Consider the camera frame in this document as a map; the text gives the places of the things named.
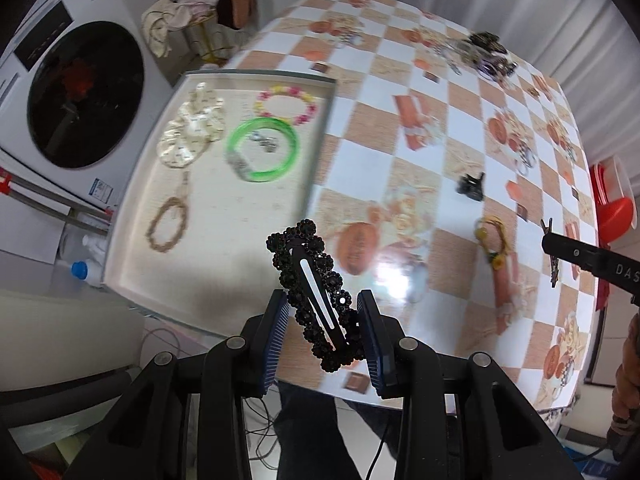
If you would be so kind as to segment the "person's right hand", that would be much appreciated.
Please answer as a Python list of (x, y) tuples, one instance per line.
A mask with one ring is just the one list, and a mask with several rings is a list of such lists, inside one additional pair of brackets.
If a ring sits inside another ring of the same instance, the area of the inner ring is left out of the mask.
[(639, 439), (639, 315), (635, 314), (623, 344), (622, 364), (615, 373), (612, 392), (613, 420), (608, 445), (616, 457), (624, 457)]

